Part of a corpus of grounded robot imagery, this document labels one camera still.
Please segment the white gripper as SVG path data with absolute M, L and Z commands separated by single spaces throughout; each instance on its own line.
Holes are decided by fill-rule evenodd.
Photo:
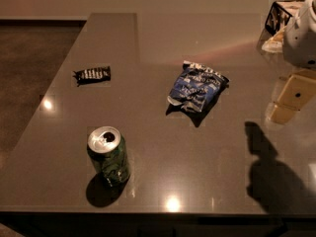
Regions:
M 316 0 L 305 0 L 288 21 L 283 57 L 294 66 L 316 68 Z M 315 95 L 315 79 L 291 75 L 273 104 L 270 120 L 279 124 L 289 122 Z

